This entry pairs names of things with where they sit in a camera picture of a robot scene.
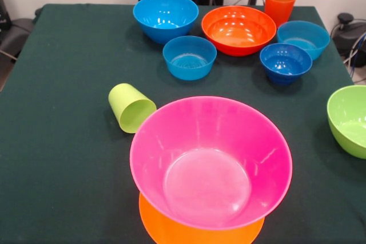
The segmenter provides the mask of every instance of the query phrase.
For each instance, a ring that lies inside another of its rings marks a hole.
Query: blue bowl
[[[211,71],[217,51],[208,40],[191,35],[169,41],[162,50],[168,70],[176,78],[197,80]]]
[[[310,70],[313,64],[306,51],[285,43],[263,48],[260,59],[269,80],[278,85],[291,84]]]
[[[140,0],[133,15],[148,37],[166,44],[190,31],[198,17],[198,7],[192,0]]]
[[[277,41],[298,46],[313,60],[328,46],[331,38],[326,29],[307,21],[289,21],[277,30]]]

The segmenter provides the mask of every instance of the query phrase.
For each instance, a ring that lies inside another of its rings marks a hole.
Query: table
[[[131,83],[158,107],[193,95],[245,102],[282,131],[293,179],[255,243],[365,243],[366,162],[345,153],[327,122],[328,97],[352,82],[334,44],[288,87],[271,84],[258,53],[218,53],[204,79],[171,76],[128,5],[46,5],[0,94],[0,242],[153,243],[129,170],[133,138],[108,92]],[[200,7],[191,31],[212,7]],[[323,25],[314,7],[291,19]]]

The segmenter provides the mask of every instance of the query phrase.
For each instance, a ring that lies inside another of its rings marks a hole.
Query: green bowl
[[[339,145],[349,154],[366,159],[366,86],[335,91],[327,104],[328,121]]]

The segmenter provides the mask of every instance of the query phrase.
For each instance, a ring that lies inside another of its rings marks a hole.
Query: dark blue bowl
[[[166,44],[191,30],[198,7],[192,0],[140,0],[133,15],[148,37]]]
[[[291,84],[310,70],[313,64],[306,51],[285,43],[263,48],[260,59],[269,80],[278,85]]]

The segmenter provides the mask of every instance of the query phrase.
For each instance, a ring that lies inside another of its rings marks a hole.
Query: plastic bowl
[[[162,54],[176,78],[197,80],[211,71],[217,51],[207,39],[188,35],[169,41]]]
[[[366,86],[335,91],[328,100],[327,112],[339,145],[349,154],[366,159]]]
[[[198,17],[198,7],[192,0],[140,0],[133,15],[148,37],[165,44],[189,32]]]
[[[289,21],[277,31],[277,40],[305,50],[313,60],[328,46],[331,38],[326,29],[307,21]]]
[[[263,48],[261,63],[273,83],[289,85],[310,70],[313,61],[303,49],[284,43],[275,43]]]
[[[259,235],[264,218],[234,230],[200,230],[182,225],[156,210],[140,193],[139,208],[142,223],[156,243],[173,244],[250,244]]]
[[[271,17],[245,6],[214,9],[204,16],[201,25],[219,51],[235,57],[256,53],[276,35]]]
[[[184,98],[158,109],[133,138],[130,167],[160,213],[207,230],[264,218],[292,176],[278,128],[250,106],[221,97]]]

